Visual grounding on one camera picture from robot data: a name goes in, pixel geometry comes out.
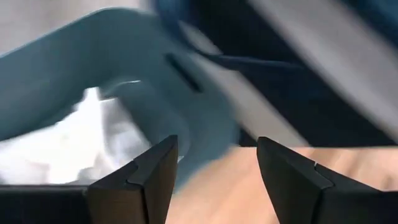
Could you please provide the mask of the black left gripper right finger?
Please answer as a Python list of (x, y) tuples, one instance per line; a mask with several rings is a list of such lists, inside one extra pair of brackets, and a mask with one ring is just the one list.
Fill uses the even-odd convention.
[(281, 224), (397, 224), (397, 192), (339, 174), (267, 138), (257, 161)]

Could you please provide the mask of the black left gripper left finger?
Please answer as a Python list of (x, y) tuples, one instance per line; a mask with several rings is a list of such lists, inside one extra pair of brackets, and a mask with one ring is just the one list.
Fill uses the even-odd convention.
[(171, 135), (88, 187), (94, 224), (163, 224), (177, 175), (178, 139)]

